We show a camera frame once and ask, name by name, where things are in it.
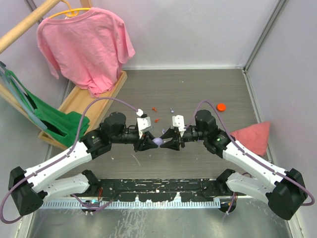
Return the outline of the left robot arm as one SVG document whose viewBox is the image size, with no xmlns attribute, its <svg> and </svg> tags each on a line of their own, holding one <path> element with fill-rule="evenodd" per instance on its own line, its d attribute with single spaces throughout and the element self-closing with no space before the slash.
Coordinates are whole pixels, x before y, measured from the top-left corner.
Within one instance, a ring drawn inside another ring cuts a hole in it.
<svg viewBox="0 0 317 238">
<path fill-rule="evenodd" d="M 98 128 L 76 139 L 74 145 L 55 157 L 26 170 L 12 169 L 8 191 L 19 215 L 33 213 L 49 198 L 80 193 L 95 196 L 99 192 L 99 181 L 91 171 L 66 179 L 60 176 L 107 153 L 112 144 L 132 144 L 136 152 L 157 148 L 150 133 L 150 117 L 142 111 L 137 115 L 136 125 L 127 127 L 124 114 L 111 113 Z"/>
</svg>

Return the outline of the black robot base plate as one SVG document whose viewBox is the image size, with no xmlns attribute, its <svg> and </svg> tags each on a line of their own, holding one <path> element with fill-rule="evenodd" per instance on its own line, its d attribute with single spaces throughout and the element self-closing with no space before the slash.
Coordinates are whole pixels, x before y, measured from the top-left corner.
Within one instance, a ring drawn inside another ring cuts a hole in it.
<svg viewBox="0 0 317 238">
<path fill-rule="evenodd" d="M 171 202 L 177 195 L 181 202 L 205 202 L 231 196 L 233 192 L 209 178 L 101 179 L 81 195 L 93 197 L 99 194 L 105 200 L 122 202 L 132 202 L 136 198 L 141 202 Z"/>
</svg>

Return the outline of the lilac earbud case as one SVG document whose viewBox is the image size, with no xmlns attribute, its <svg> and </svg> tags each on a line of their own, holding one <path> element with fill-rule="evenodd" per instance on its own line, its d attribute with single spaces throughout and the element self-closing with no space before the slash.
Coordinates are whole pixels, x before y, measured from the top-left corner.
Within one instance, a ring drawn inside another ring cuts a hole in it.
<svg viewBox="0 0 317 238">
<path fill-rule="evenodd" d="M 157 137 L 157 138 L 154 138 L 153 140 L 153 143 L 155 143 L 157 146 L 161 146 L 163 144 L 163 139 Z"/>
</svg>

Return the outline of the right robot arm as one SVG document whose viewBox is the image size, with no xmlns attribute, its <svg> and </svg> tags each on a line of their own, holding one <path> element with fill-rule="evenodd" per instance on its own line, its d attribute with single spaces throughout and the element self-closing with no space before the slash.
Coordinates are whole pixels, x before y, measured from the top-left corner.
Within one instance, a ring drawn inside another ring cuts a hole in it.
<svg viewBox="0 0 317 238">
<path fill-rule="evenodd" d="M 227 169 L 218 176 L 217 189 L 222 195 L 242 193 L 266 203 L 271 211 L 290 220 L 308 197 L 302 174 L 280 168 L 245 148 L 226 131 L 218 128 L 215 117 L 208 110 L 195 114 L 195 125 L 185 125 L 184 117 L 173 116 L 173 125 L 161 136 L 162 148 L 180 150 L 186 142 L 202 141 L 212 154 L 230 161 L 251 177 Z"/>
</svg>

